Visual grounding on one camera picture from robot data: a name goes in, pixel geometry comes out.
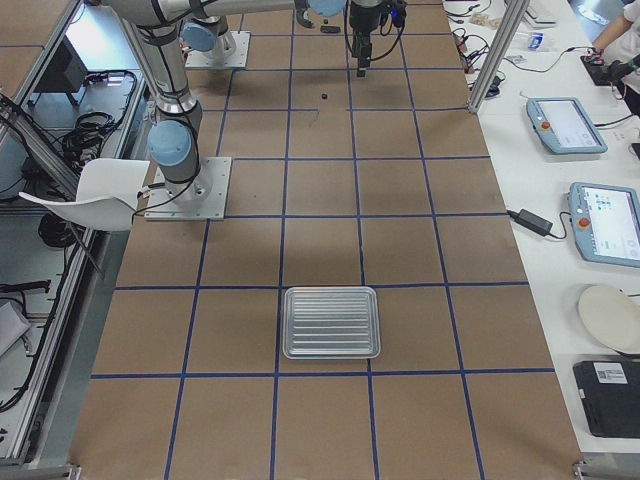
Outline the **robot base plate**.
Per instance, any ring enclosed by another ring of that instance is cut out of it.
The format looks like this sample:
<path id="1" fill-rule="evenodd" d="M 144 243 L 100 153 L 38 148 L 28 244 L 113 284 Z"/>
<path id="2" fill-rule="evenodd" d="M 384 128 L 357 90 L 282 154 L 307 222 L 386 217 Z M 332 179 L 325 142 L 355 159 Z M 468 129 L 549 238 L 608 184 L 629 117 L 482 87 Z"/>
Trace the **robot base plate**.
<path id="1" fill-rule="evenodd" d="M 251 34 L 227 31 L 221 36 L 210 33 L 184 33 L 188 47 L 187 70 L 234 70 L 247 65 Z"/>

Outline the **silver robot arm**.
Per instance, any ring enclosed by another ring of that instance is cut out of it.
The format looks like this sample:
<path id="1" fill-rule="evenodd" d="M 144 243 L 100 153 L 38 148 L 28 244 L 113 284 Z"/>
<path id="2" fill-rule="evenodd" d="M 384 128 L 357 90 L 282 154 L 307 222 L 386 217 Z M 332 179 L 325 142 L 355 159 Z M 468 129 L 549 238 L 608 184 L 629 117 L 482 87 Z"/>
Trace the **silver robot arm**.
<path id="1" fill-rule="evenodd" d="M 198 147 L 198 128 L 201 105 L 192 93 L 180 41 L 186 38 L 179 32 L 179 24 L 187 22 L 189 28 L 202 32 L 191 48 L 209 52 L 216 49 L 216 42 L 226 35 L 223 23 L 228 15 L 275 11 L 305 12 L 309 9 L 324 17 L 338 13 L 344 16 L 345 25 L 353 35 L 346 41 L 351 56 L 357 60 L 357 75 L 364 77 L 371 63 L 371 33 L 383 26 L 388 19 L 404 29 L 406 3 L 398 8 L 390 1 L 110 1 L 123 25 L 132 30 L 129 43 L 138 52 L 145 79 L 157 89 L 154 94 L 161 115 L 174 119 L 190 130 L 190 151 Z"/>

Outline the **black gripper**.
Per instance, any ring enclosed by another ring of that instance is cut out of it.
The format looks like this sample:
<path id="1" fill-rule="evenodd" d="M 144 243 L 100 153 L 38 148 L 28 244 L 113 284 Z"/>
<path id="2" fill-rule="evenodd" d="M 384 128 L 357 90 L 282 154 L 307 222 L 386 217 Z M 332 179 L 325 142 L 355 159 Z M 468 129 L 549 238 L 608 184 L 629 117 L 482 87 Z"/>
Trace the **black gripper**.
<path id="1" fill-rule="evenodd" d="M 371 34 L 380 26 L 383 14 L 382 1 L 351 1 L 348 23 L 352 29 L 351 56 L 357 60 L 356 75 L 366 76 L 371 64 Z"/>

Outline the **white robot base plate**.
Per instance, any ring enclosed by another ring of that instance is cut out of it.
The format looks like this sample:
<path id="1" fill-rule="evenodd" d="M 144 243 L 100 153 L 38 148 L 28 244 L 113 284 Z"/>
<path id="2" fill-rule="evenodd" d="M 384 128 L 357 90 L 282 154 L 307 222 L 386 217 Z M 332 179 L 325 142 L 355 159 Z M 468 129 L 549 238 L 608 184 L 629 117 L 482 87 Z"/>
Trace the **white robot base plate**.
<path id="1" fill-rule="evenodd" d="M 222 221 L 225 217 L 229 181 L 232 169 L 231 157 L 201 157 L 200 172 L 187 190 L 185 185 L 165 181 L 160 168 L 155 183 L 164 183 L 153 189 L 148 198 L 148 209 L 143 212 L 149 221 Z"/>

